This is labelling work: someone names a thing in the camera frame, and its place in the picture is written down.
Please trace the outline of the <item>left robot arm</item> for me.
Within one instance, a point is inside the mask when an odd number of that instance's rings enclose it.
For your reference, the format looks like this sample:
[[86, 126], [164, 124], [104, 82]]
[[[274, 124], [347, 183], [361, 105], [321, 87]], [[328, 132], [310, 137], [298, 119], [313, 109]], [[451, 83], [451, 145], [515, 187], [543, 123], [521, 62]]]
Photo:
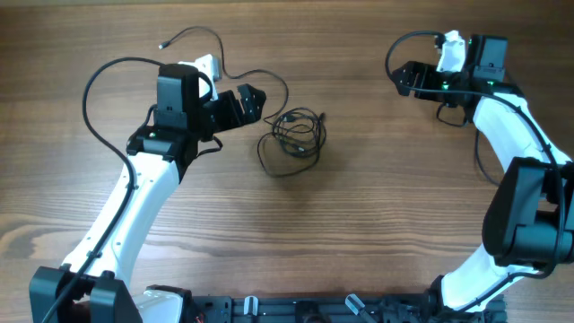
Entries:
[[36, 322], [143, 322], [160, 308], [169, 309], [174, 322], [184, 318], [187, 292], [130, 294], [135, 261], [163, 204], [202, 156], [199, 143], [256, 123], [266, 95], [249, 84], [218, 93], [216, 63], [158, 67], [156, 103], [126, 151], [111, 149], [124, 168], [96, 221], [60, 267], [42, 266], [30, 281]]

